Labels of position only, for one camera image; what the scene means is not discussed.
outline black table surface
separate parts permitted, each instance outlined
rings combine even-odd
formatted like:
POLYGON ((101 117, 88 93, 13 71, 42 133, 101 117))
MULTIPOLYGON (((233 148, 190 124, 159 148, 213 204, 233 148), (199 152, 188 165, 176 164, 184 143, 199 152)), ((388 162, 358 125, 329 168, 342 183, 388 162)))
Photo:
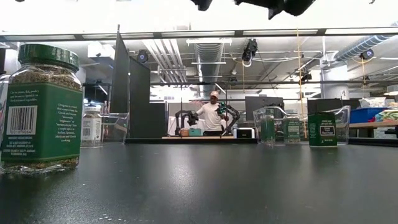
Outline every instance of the black table surface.
POLYGON ((114 143, 0 177, 0 223, 398 223, 397 172, 393 147, 114 143))

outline green lid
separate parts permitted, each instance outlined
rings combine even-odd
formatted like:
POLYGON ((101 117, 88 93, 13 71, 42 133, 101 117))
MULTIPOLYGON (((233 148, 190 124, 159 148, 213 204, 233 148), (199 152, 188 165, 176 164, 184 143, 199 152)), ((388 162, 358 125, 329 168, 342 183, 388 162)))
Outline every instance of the green lid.
POLYGON ((24 44, 19 47, 18 61, 24 63, 44 63, 58 65, 77 72, 79 56, 77 54, 44 44, 24 44))

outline blue bin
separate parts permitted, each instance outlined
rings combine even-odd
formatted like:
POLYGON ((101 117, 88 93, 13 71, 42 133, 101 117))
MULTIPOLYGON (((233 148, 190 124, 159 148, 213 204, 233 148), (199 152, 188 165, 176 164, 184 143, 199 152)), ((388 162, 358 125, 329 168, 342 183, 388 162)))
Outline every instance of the blue bin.
POLYGON ((189 129, 189 136, 201 136, 201 129, 200 128, 189 129))
POLYGON ((386 109, 388 108, 361 108, 361 109, 351 110, 349 123, 350 124, 367 123, 376 114, 386 109))

